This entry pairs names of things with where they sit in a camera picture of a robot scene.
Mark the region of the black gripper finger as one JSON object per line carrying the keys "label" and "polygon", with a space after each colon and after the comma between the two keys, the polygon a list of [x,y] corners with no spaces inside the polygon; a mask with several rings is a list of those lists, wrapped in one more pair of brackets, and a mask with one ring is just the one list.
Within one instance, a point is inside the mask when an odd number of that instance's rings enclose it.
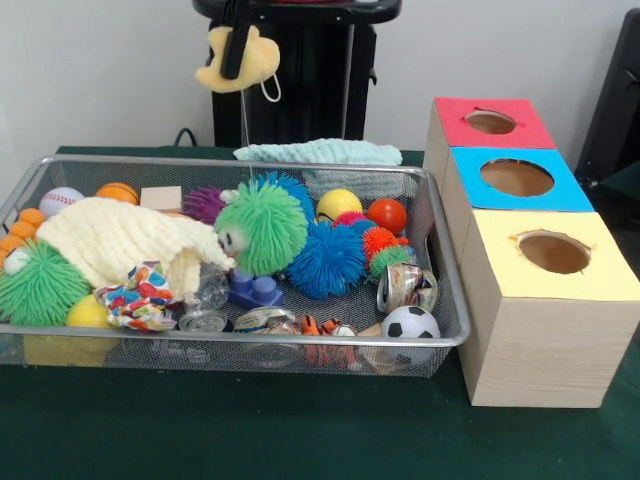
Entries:
{"label": "black gripper finger", "polygon": [[223,25],[229,31],[222,57],[222,77],[234,80],[239,76],[244,49],[250,28],[251,8],[248,0],[227,1],[224,8]]}

